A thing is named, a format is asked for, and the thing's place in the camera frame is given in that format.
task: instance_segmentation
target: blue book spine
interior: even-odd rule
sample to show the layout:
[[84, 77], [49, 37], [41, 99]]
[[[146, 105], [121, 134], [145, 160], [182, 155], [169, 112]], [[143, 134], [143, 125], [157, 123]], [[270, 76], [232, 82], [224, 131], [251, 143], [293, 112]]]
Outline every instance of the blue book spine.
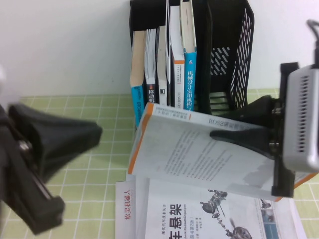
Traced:
[[133, 99], [136, 127], [138, 127], [143, 115], [144, 107], [145, 107], [142, 86], [132, 87], [132, 99]]
[[194, 111], [196, 52], [185, 52], [184, 109]]

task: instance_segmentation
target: black clamp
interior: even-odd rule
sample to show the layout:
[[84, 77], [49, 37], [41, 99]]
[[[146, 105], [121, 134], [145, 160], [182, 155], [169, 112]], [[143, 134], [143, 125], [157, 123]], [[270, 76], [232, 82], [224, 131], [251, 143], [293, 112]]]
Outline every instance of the black clamp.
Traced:
[[47, 115], [25, 105], [0, 106], [0, 201], [36, 235], [62, 224], [64, 202], [46, 189], [65, 164], [99, 144], [94, 122]]
[[237, 144], [275, 161], [271, 194], [276, 197], [293, 197], [295, 173], [283, 163], [285, 104], [288, 76], [297, 70], [298, 63], [281, 64], [281, 84], [278, 99], [263, 96], [247, 106], [220, 117], [251, 123], [263, 128], [242, 131], [212, 131], [213, 139]]

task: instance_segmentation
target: white wall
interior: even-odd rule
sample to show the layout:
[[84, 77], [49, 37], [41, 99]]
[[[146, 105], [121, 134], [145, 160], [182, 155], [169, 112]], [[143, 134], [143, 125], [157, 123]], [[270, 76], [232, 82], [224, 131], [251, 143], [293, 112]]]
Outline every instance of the white wall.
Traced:
[[[279, 65], [312, 63], [318, 0], [250, 0], [250, 88], [279, 85]], [[0, 64], [21, 95], [128, 93], [129, 0], [1, 0]]]
[[249, 0], [255, 15], [248, 87], [272, 88], [280, 84], [280, 64], [313, 63], [315, 37], [306, 25], [319, 21], [318, 0]]
[[0, 0], [0, 64], [22, 95], [128, 93], [128, 0]]

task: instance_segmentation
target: grid pattern tablecloth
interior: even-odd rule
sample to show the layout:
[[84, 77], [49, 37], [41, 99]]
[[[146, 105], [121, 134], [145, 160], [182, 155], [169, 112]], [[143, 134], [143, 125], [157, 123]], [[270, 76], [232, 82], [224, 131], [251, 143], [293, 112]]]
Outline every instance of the grid pattern tablecloth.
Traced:
[[[249, 90], [248, 102], [275, 89]], [[34, 237], [21, 219], [4, 208], [0, 239], [113, 239], [115, 182], [125, 180], [135, 132], [130, 95], [28, 97], [22, 102], [59, 116], [96, 121], [103, 128], [100, 146], [78, 157], [47, 184], [65, 204], [63, 226]], [[319, 239], [319, 177], [295, 192], [307, 236]]]

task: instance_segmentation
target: book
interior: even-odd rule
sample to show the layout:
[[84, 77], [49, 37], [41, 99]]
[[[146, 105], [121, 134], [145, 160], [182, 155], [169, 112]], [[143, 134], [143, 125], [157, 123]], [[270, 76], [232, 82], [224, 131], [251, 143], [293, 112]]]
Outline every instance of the book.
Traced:
[[[147, 104], [134, 140], [128, 173], [277, 201], [279, 198], [271, 195], [273, 160], [209, 136], [212, 130], [236, 131], [259, 127]], [[296, 173], [295, 186], [314, 176]]]
[[170, 82], [171, 82], [171, 76], [170, 76], [170, 52], [171, 52], [171, 40], [170, 40], [170, 23], [169, 23], [169, 18], [170, 18], [170, 8], [169, 8], [169, 2], [166, 0], [166, 16], [165, 16], [165, 37], [166, 37], [166, 42], [165, 42], [165, 52], [166, 52], [166, 78], [167, 78], [167, 105], [170, 106], [171, 102], [171, 92], [170, 92]]
[[271, 202], [150, 180], [146, 239], [306, 239], [292, 199]]
[[157, 30], [147, 29], [145, 33], [144, 72], [147, 86], [147, 102], [156, 103], [156, 50]]
[[185, 57], [181, 40], [180, 32], [180, 8], [179, 6], [170, 7], [170, 39], [171, 39], [171, 90], [172, 102], [171, 105], [184, 109], [184, 72], [185, 72]]
[[197, 47], [192, 0], [180, 0], [180, 12], [185, 54], [184, 109], [194, 111]]
[[157, 58], [157, 77], [159, 82], [159, 104], [167, 106], [167, 77], [166, 77], [166, 27], [159, 27], [159, 47]]
[[144, 111], [144, 48], [145, 31], [134, 31], [132, 45], [132, 65], [130, 85], [135, 113], [136, 126], [139, 126]]
[[135, 233], [135, 198], [135, 181], [115, 184], [115, 238], [117, 239], [127, 239]]

